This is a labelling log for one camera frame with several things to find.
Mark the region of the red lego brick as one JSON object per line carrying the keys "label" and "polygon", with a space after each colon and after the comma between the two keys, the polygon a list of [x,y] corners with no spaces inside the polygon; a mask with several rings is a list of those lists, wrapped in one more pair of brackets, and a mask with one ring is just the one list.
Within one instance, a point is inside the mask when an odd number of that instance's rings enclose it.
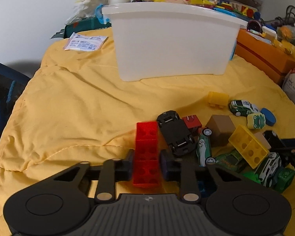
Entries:
{"label": "red lego brick", "polygon": [[133,158],[133,185],[152,189],[160,185],[158,124],[156,121],[136,124]]}

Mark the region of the white black toy car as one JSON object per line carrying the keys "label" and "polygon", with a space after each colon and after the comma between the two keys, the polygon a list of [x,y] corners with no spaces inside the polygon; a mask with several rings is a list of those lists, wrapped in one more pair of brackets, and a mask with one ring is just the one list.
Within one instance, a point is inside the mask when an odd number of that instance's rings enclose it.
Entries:
{"label": "white black toy car", "polygon": [[270,152],[269,155],[255,169],[255,174],[258,176],[260,183],[270,188],[274,183],[274,175],[281,167],[281,157],[276,152]]}

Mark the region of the green lego block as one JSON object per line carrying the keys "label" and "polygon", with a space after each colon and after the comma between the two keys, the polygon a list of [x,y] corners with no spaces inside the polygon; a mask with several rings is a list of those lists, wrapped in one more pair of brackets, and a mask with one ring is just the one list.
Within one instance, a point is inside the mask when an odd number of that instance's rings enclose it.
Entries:
{"label": "green lego block", "polygon": [[295,177],[295,170],[290,168],[279,168],[274,177],[274,186],[272,187],[278,193],[283,193],[292,183]]}

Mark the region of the green number toy car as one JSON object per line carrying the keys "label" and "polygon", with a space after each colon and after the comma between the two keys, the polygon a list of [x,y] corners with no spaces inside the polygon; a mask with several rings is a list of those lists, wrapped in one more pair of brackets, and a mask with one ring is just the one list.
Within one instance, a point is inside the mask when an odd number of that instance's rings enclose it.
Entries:
{"label": "green number toy car", "polygon": [[215,158],[212,156],[210,137],[212,131],[209,128],[199,129],[196,154],[198,163],[201,167],[212,165],[216,163]]}

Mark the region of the yellow lego brick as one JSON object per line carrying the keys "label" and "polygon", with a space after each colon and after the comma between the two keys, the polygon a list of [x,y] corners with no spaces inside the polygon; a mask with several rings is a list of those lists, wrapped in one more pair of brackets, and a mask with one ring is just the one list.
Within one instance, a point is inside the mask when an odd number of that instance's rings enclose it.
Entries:
{"label": "yellow lego brick", "polygon": [[229,142],[252,169],[257,168],[269,155],[269,150],[263,146],[249,129],[241,125],[229,137]]}

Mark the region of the blue oval block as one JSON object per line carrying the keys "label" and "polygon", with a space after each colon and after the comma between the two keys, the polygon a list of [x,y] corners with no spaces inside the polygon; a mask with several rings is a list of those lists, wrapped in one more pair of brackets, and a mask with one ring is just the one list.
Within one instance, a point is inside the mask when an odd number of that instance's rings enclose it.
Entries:
{"label": "blue oval block", "polygon": [[262,108],[260,112],[265,116],[265,123],[268,126],[274,126],[277,122],[275,115],[267,108]]}

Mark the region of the small red toy block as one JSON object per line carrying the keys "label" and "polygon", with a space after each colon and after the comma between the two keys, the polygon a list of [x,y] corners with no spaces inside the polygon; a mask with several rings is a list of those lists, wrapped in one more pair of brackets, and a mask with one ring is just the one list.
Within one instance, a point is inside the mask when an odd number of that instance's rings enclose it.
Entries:
{"label": "small red toy block", "polygon": [[185,116],[182,118],[182,120],[185,122],[192,135],[198,134],[198,130],[202,127],[202,123],[196,114]]}

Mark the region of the dark green toy car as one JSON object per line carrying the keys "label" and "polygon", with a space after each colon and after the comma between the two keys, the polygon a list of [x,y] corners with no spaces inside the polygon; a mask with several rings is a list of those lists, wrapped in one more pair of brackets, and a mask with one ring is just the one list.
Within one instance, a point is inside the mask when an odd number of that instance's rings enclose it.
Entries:
{"label": "dark green toy car", "polygon": [[218,155],[215,160],[217,164],[238,173],[241,173],[248,166],[246,160],[236,149],[233,149],[228,153]]}

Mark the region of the brown wooden block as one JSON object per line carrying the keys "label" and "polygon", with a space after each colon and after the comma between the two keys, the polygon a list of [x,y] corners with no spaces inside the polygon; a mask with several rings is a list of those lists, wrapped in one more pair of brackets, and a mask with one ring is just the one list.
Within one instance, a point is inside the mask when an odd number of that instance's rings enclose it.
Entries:
{"label": "brown wooden block", "polygon": [[223,147],[229,143],[229,138],[235,131],[235,125],[230,116],[214,114],[206,124],[211,131],[210,143],[212,147]]}

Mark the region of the yellow quilted blanket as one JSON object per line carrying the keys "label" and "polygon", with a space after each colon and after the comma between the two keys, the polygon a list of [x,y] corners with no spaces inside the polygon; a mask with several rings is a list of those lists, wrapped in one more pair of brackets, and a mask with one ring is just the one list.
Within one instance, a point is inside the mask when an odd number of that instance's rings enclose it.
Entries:
{"label": "yellow quilted blanket", "polygon": [[110,28],[87,32],[106,36],[98,51],[50,45],[41,66],[16,101],[0,139],[0,235],[10,235],[3,217],[6,200],[79,161],[100,165],[134,146],[138,122],[174,110],[197,115],[203,124],[227,109],[208,105],[210,91],[244,99],[272,111],[273,130],[295,137],[295,104],[262,71],[235,56],[224,74],[190,75],[124,82],[118,74]]}

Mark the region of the small yellow lego block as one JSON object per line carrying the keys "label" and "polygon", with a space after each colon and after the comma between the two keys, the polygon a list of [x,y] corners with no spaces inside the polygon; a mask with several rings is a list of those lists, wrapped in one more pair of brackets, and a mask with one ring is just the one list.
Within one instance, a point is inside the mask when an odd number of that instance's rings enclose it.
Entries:
{"label": "small yellow lego block", "polygon": [[211,107],[225,108],[229,102],[229,95],[219,92],[208,93],[208,104]]}

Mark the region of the orange cardboard box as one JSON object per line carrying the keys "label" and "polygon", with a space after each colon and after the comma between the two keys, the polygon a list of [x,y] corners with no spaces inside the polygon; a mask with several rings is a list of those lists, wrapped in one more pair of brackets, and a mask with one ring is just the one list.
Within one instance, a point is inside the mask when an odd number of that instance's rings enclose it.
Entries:
{"label": "orange cardboard box", "polygon": [[263,71],[278,85],[295,68],[292,56],[244,29],[239,30],[235,54]]}

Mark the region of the white blue paper packet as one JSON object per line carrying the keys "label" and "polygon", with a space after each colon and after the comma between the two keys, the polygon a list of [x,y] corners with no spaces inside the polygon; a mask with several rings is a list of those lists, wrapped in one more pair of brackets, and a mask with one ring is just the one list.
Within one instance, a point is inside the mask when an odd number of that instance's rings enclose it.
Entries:
{"label": "white blue paper packet", "polygon": [[63,50],[91,52],[99,50],[108,36],[85,36],[73,33],[68,42],[63,47]]}

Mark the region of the white plastic storage bin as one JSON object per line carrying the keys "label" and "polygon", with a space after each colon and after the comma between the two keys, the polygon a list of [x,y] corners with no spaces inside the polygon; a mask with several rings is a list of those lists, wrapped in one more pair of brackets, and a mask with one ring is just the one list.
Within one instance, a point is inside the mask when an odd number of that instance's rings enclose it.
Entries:
{"label": "white plastic storage bin", "polygon": [[120,78],[221,75],[247,23],[204,7],[137,2],[107,5]]}

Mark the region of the blue bag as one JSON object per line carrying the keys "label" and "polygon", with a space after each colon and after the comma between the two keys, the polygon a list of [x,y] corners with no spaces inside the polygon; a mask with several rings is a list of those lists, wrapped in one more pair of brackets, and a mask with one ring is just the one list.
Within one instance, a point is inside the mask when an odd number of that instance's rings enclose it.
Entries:
{"label": "blue bag", "polygon": [[29,81],[30,77],[0,63],[0,138],[15,102]]}

